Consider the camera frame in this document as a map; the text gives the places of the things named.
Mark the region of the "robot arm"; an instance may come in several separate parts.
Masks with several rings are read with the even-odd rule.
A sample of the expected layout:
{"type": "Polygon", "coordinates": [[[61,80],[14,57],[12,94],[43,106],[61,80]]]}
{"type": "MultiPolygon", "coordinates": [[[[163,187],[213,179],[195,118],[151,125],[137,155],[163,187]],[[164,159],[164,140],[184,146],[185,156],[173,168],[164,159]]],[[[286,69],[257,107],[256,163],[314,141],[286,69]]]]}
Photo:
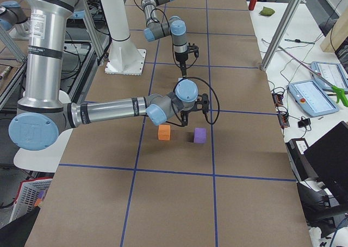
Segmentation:
{"type": "Polygon", "coordinates": [[[17,103],[17,114],[8,127],[9,137],[18,147],[39,151],[53,145],[68,129],[93,122],[148,116],[161,125],[175,116],[181,126],[188,124],[191,112],[208,113],[207,94],[199,94],[195,77],[188,77],[188,55],[198,57],[198,46],[187,40],[185,22],[173,16],[161,22],[160,6],[174,0],[141,0],[147,41],[170,36],[175,61],[182,79],[166,95],[152,94],[123,100],[87,103],[85,83],[69,103],[59,99],[67,20],[73,15],[89,15],[86,0],[26,0],[31,8],[26,87],[17,103]]]}
{"type": "Polygon", "coordinates": [[[170,36],[172,39],[172,54],[176,65],[180,68],[182,77],[187,77],[187,60],[189,54],[193,53],[195,58],[199,57],[199,47],[188,42],[187,27],[179,16],[162,18],[157,12],[163,12],[158,7],[174,0],[141,0],[141,9],[146,19],[144,36],[147,41],[159,40],[170,36]]]}

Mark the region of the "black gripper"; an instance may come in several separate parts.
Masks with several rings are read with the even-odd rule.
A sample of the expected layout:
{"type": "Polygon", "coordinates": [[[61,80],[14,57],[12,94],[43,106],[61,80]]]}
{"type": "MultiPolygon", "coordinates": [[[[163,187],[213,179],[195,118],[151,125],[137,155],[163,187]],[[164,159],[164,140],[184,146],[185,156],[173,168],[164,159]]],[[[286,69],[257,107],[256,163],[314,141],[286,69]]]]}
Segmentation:
{"type": "MultiPolygon", "coordinates": [[[[193,53],[195,58],[199,57],[199,47],[190,42],[187,45],[187,54],[193,53]]],[[[185,61],[180,61],[180,70],[183,78],[187,77],[187,66],[185,61]]]]}
{"type": "Polygon", "coordinates": [[[188,125],[188,115],[190,112],[199,112],[207,114],[209,110],[209,97],[208,94],[198,95],[197,100],[190,109],[183,109],[181,111],[181,122],[182,126],[188,125]]]}

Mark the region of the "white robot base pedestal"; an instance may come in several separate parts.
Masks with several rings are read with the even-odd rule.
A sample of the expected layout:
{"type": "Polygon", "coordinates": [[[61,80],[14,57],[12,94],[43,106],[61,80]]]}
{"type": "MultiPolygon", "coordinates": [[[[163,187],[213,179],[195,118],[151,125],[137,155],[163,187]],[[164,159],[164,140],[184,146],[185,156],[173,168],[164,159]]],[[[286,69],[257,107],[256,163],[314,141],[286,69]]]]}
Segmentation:
{"type": "Polygon", "coordinates": [[[111,45],[105,72],[108,74],[141,75],[146,50],[131,41],[124,0],[101,0],[107,20],[111,45]]]}

